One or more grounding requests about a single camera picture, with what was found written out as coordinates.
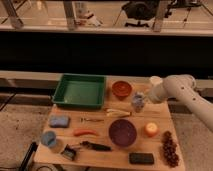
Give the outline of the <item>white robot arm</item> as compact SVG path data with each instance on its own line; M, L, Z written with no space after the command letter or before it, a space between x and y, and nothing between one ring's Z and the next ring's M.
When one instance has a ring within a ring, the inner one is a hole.
M145 94L145 98L152 103L161 103L169 98L175 98L213 132L213 104L196 93L195 87L196 81L191 75L169 75L152 85Z

